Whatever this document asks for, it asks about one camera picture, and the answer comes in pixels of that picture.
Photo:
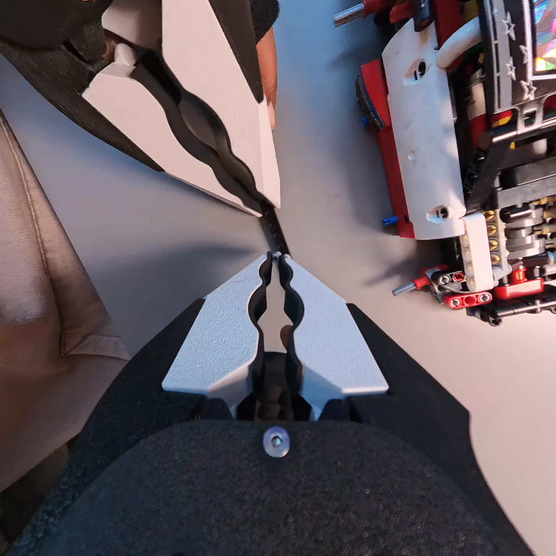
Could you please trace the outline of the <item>long black lego beam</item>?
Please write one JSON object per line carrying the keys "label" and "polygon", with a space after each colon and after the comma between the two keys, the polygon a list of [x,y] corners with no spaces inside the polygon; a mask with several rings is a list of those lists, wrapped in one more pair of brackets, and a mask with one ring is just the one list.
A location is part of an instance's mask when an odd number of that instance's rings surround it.
{"label": "long black lego beam", "polygon": [[286,237],[280,225],[275,208],[268,202],[261,203],[262,216],[265,229],[268,231],[270,245],[274,251],[278,251],[282,255],[290,255],[290,249],[286,241]]}

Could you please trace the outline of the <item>person's left hand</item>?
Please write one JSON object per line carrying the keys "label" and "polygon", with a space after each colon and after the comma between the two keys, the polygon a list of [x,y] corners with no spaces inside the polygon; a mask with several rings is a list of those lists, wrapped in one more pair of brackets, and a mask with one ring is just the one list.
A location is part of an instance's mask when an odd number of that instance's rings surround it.
{"label": "person's left hand", "polygon": [[277,93],[277,52],[274,29],[269,31],[256,45],[261,83],[266,98],[271,129],[275,128],[275,106]]}

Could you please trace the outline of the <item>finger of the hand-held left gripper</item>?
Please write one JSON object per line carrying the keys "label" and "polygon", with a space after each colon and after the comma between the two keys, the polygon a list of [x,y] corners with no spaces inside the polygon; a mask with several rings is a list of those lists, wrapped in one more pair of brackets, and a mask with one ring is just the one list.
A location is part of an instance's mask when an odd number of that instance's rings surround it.
{"label": "finger of the hand-held left gripper", "polygon": [[130,45],[116,44],[114,61],[97,73],[82,97],[169,176],[261,216],[260,205],[189,130],[177,103]]}
{"label": "finger of the hand-held left gripper", "polygon": [[137,52],[242,190],[259,205],[279,208],[266,98],[256,101],[211,1],[113,1],[102,26]]}

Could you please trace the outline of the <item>lego race car model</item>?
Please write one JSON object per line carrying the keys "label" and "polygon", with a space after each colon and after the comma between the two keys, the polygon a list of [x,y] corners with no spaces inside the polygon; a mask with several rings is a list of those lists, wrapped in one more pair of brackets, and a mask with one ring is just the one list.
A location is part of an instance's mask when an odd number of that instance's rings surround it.
{"label": "lego race car model", "polygon": [[555,314],[555,1],[358,1],[394,33],[356,97],[398,236],[441,262],[393,289],[491,326]]}

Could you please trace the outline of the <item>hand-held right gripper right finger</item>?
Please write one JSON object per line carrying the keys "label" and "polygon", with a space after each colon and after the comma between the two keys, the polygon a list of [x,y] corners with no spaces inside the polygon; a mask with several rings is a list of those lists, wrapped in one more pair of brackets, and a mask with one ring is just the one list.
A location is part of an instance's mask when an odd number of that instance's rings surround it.
{"label": "hand-held right gripper right finger", "polygon": [[331,400],[385,394],[388,383],[344,299],[290,255],[279,256],[278,269],[291,321],[286,380],[311,407],[310,419]]}

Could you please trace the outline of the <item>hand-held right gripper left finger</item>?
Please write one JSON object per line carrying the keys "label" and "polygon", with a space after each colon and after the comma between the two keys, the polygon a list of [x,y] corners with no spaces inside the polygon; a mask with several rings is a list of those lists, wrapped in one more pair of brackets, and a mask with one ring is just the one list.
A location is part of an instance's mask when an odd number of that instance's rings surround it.
{"label": "hand-held right gripper left finger", "polygon": [[162,381],[164,391],[220,399],[234,418],[252,418],[265,373],[259,320],[272,267],[272,254],[262,255],[203,299]]}

